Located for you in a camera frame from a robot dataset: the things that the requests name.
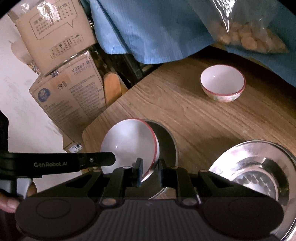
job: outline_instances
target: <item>wooden tabletop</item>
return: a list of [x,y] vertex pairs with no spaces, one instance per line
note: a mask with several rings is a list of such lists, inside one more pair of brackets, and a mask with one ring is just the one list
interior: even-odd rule
[[[244,74],[246,88],[237,100],[216,102],[202,91],[200,75],[214,64],[228,64]],[[165,125],[177,141],[179,166],[191,173],[208,169],[223,152],[251,139],[276,142],[296,154],[296,88],[213,47],[163,64],[120,97],[84,130],[87,151],[100,151],[108,130],[130,117]]]

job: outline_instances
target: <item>blue cloth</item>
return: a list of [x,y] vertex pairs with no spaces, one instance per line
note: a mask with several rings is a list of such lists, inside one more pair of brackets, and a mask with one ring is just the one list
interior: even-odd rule
[[[131,53],[145,64],[186,58],[214,43],[199,19],[196,0],[87,0],[96,37],[108,54]],[[296,16],[279,3],[270,29],[290,50],[260,54],[227,46],[227,51],[252,57],[296,87]]]

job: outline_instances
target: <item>screw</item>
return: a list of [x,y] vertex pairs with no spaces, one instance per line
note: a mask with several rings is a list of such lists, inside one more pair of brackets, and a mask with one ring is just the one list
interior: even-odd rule
[[185,198],[182,203],[186,206],[193,206],[197,204],[197,201],[194,198]]
[[104,204],[105,206],[113,206],[116,204],[116,200],[114,198],[105,198],[102,201],[102,204]]

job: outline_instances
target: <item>white floor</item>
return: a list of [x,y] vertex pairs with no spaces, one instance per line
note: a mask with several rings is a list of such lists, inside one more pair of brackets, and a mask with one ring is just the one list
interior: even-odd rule
[[[58,128],[29,93],[37,75],[11,52],[11,42],[20,39],[20,35],[7,15],[0,20],[0,33],[0,110],[9,119],[9,151],[65,152]],[[34,182],[42,191],[78,175],[80,172],[47,175]]]

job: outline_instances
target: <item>bowl with red rim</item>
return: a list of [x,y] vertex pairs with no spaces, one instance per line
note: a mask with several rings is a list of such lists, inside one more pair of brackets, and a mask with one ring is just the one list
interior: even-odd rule
[[200,84],[206,95],[213,100],[230,102],[242,94],[246,86],[246,79],[236,68],[217,64],[202,72]]
[[132,167],[137,158],[143,159],[142,182],[154,171],[159,158],[159,143],[153,129],[144,120],[131,118],[115,124],[105,135],[101,152],[112,152],[115,163],[102,167],[112,173],[119,167]]

